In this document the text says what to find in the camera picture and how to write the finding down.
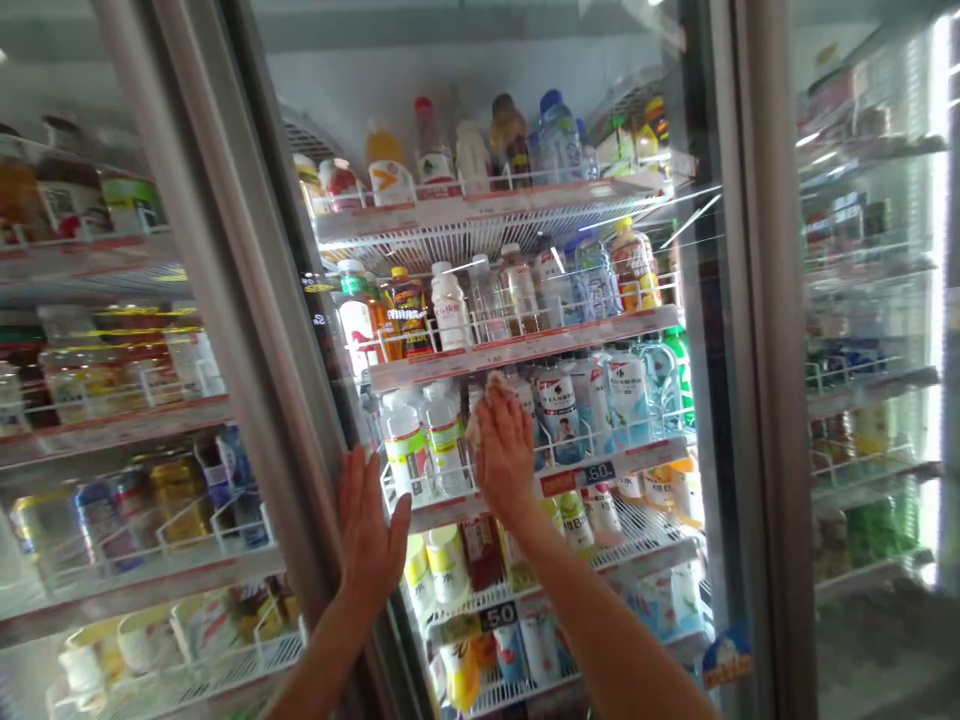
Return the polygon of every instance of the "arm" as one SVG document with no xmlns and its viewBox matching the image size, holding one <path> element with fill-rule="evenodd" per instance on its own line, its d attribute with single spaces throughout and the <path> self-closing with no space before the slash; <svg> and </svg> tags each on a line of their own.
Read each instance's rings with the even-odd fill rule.
<svg viewBox="0 0 960 720">
<path fill-rule="evenodd" d="M 494 390 L 475 412 L 480 489 L 536 571 L 600 716 L 715 718 L 709 699 L 540 509 L 533 427 L 516 396 Z"/>
<path fill-rule="evenodd" d="M 380 458 L 364 462 L 360 445 L 344 456 L 340 524 L 344 574 L 333 602 L 310 636 L 270 720 L 331 716 L 381 608 L 400 582 L 411 498 L 400 499 L 388 528 L 380 505 Z"/>
</svg>

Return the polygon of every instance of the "price tag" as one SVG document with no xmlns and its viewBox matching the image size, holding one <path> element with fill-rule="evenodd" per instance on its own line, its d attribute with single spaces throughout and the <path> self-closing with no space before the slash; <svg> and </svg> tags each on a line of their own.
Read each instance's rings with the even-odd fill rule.
<svg viewBox="0 0 960 720">
<path fill-rule="evenodd" d="M 517 622 L 517 604 L 512 600 L 480 611 L 480 630 L 489 632 Z"/>
</svg>

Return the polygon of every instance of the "blue bottle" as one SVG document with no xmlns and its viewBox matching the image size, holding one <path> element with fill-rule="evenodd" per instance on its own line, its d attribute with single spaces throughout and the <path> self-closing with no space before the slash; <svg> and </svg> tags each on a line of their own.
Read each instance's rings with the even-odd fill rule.
<svg viewBox="0 0 960 720">
<path fill-rule="evenodd" d="M 540 98 L 540 157 L 550 182 L 577 182 L 583 179 L 580 135 L 570 108 L 563 104 L 559 90 L 548 90 Z"/>
</svg>

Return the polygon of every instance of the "red bottle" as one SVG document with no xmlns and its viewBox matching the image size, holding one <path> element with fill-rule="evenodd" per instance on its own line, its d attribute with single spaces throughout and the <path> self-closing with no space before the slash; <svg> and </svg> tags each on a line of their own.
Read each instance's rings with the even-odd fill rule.
<svg viewBox="0 0 960 720">
<path fill-rule="evenodd" d="M 503 579 L 500 542 L 493 527 L 493 517 L 484 515 L 460 524 L 467 572 L 474 592 L 479 592 Z"/>
</svg>

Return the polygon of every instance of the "right hand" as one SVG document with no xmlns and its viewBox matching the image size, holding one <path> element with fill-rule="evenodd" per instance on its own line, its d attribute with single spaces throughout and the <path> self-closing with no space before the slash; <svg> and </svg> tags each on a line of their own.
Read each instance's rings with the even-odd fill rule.
<svg viewBox="0 0 960 720">
<path fill-rule="evenodd" d="M 533 485 L 533 421 L 516 393 L 497 387 L 474 408 L 480 425 L 477 485 L 508 532 L 539 513 Z"/>
</svg>

